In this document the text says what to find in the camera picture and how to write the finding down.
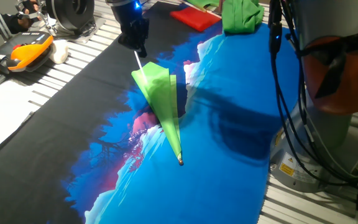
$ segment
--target red fabric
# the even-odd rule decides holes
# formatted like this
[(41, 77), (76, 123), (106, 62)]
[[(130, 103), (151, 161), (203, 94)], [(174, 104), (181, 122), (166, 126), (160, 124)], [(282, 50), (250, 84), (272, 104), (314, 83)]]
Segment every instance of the red fabric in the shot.
[(192, 7), (187, 7), (186, 9), (182, 9), (180, 11), (171, 12), (170, 15), (200, 32), (221, 20), (214, 15), (211, 15), (207, 12), (201, 12), (200, 10), (194, 9)]

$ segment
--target slotted aluminum surface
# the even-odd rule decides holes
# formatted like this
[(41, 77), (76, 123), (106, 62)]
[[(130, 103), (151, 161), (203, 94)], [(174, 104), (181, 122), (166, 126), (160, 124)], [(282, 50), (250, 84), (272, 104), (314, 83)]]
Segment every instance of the slotted aluminum surface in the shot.
[[(157, 0), (149, 0), (143, 5), (144, 10), (147, 10), (156, 2)], [(176, 0), (163, 0), (162, 2), (180, 3)], [(263, 22), (267, 23), (269, 5), (261, 5), (265, 7)], [(28, 95), (32, 112), (37, 111), (121, 33), (120, 25), (115, 20), (111, 8), (103, 0), (95, 0), (94, 10), (94, 15), (105, 19), (106, 22), (88, 43), (69, 42), (70, 56), (65, 63), (55, 65), (48, 62), (35, 72), (20, 74), (16, 77), (17, 80), (28, 83), (28, 88), (32, 90), (31, 94)], [(336, 192), (336, 195), (326, 192), (317, 194), (295, 192), (270, 176), (258, 224), (358, 223), (356, 195), (357, 191), (347, 188)]]

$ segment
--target green cloth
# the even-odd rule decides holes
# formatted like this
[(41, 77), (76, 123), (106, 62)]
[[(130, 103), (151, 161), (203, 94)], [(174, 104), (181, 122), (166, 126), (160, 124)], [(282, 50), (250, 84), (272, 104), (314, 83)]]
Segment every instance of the green cloth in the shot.
[(205, 6), (219, 6), (219, 0), (187, 0), (197, 8), (204, 9)]
[(177, 130), (178, 139), (180, 142), (180, 131), (179, 131), (179, 117), (178, 117), (178, 101), (177, 101), (177, 76), (171, 75), (171, 98), (172, 98), (172, 115), (173, 123)]
[(262, 23), (265, 8), (259, 0), (225, 0), (223, 2), (223, 30), (228, 33), (253, 33)]
[(178, 122), (176, 75), (169, 75), (169, 69), (153, 62), (132, 72), (132, 77), (145, 96), (174, 151), (181, 160), (181, 146)]

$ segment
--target yellow sticker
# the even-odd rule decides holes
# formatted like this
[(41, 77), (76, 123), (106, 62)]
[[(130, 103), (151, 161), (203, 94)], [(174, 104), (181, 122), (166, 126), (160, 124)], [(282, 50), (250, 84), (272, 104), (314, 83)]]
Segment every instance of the yellow sticker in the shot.
[(290, 175), (290, 176), (292, 176), (293, 171), (294, 171), (294, 169), (292, 169), (291, 167), (285, 165), (284, 163), (281, 164), (280, 170), (283, 171), (284, 173)]
[(278, 142), (280, 141), (280, 136), (283, 134), (283, 131), (280, 130), (277, 135), (276, 135), (276, 141), (275, 141), (275, 144), (274, 146), (276, 146), (278, 144)]
[(296, 165), (297, 162), (295, 161), (295, 158), (286, 152), (281, 162), (280, 170), (292, 177), (296, 169)]

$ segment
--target orange device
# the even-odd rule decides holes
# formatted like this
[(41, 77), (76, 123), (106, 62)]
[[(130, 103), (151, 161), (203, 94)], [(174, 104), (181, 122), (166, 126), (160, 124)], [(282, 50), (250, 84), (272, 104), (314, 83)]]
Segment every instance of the orange device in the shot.
[(17, 34), (0, 46), (0, 71), (32, 72), (52, 53), (53, 37), (47, 32), (31, 31)]

